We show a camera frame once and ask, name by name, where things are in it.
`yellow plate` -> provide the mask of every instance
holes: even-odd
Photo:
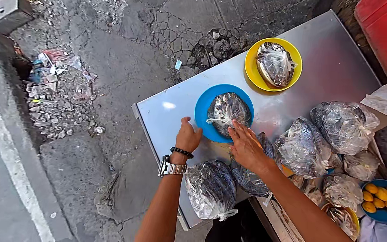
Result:
[[[265,42],[273,42],[283,46],[283,48],[285,48],[285,50],[287,50],[287,52],[289,52],[289,54],[291,55],[293,62],[298,64],[294,69],[294,75],[292,76],[292,80],[289,82],[289,85],[284,88],[277,88],[268,84],[258,72],[258,69],[256,67],[256,55],[259,46],[261,46]],[[250,47],[249,51],[247,52],[246,59],[244,60],[244,68],[249,79],[257,87],[270,92],[279,92],[290,88],[293,84],[295,84],[295,82],[298,81],[298,78],[300,77],[302,71],[302,59],[297,48],[295,48],[295,46],[293,46],[293,44],[289,43],[288,41],[280,38],[266,38],[256,42],[252,47]]]

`silver watch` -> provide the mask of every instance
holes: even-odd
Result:
[[[169,155],[163,156],[159,164],[159,177],[164,177],[167,174],[183,175],[186,172],[187,164],[171,164],[169,162]]]

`plastic wrapper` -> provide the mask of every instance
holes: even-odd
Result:
[[[358,204],[363,201],[362,190],[356,180],[342,173],[325,177],[323,194],[332,205],[350,207],[355,212]]]
[[[252,117],[249,107],[235,93],[223,93],[215,97],[207,110],[207,123],[213,124],[219,134],[230,138],[228,127],[232,125],[232,119],[237,119],[239,124],[250,127]]]
[[[237,190],[229,167],[221,161],[209,161],[187,169],[186,190],[196,215],[220,221],[236,214]]]
[[[289,52],[277,43],[265,42],[258,49],[258,72],[267,83],[275,87],[283,88],[289,85],[296,66]]]
[[[264,153],[268,157],[274,159],[273,145],[268,140],[265,133],[262,132],[258,134],[258,141],[261,144]],[[269,201],[272,196],[271,190],[264,184],[258,175],[237,163],[232,155],[231,171],[241,189],[243,189],[246,193],[255,197],[266,197],[268,198],[267,201]]]
[[[369,151],[361,151],[354,156],[345,155],[343,162],[344,171],[362,181],[372,181],[380,165],[379,158]]]
[[[358,238],[356,224],[346,209],[330,207],[325,212],[353,241]]]
[[[281,163],[295,174],[313,179],[328,173],[331,149],[309,120],[303,117],[295,119],[275,143]]]
[[[322,102],[310,111],[332,149],[339,154],[355,155],[367,149],[380,121],[356,102]]]

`metal table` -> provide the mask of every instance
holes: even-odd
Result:
[[[211,86],[232,84],[243,89],[255,109],[253,131],[265,132],[272,141],[295,118],[309,117],[309,111],[320,102],[359,102],[380,87],[379,80],[332,10],[278,37],[295,45],[303,58],[298,82],[286,91],[272,93],[253,85],[244,71],[244,52],[132,106],[157,162],[174,146],[182,117],[192,117],[191,124],[195,127],[196,101]],[[228,144],[203,137],[194,152],[195,158],[188,165],[213,159],[228,161],[228,152]],[[179,212],[185,229],[201,222],[189,202],[184,181]]]

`blue bowl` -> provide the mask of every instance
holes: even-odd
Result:
[[[235,93],[247,104],[247,107],[250,109],[250,113],[252,114],[252,117],[249,120],[249,127],[252,125],[254,111],[250,97],[243,90],[229,84],[212,86],[200,96],[195,106],[195,122],[198,127],[202,128],[202,134],[209,140],[219,143],[230,143],[232,142],[232,139],[228,139],[223,135],[220,135],[213,127],[213,124],[208,124],[206,122],[208,118],[207,110],[210,107],[210,104],[212,104],[216,96],[223,93]]]
[[[366,184],[364,184],[362,186],[362,190],[364,190],[364,187],[369,184],[369,183],[372,183],[376,186],[381,186],[381,187],[384,187],[384,188],[387,188],[387,180],[384,180],[384,179],[376,179],[376,180],[373,180],[371,182],[368,182]],[[377,220],[377,221],[380,221],[380,222],[387,222],[387,209],[384,209],[384,208],[378,208],[377,209],[377,212],[375,213],[369,213],[367,211],[365,211],[364,208],[362,208],[362,210],[365,212],[365,214],[374,219],[374,220]]]

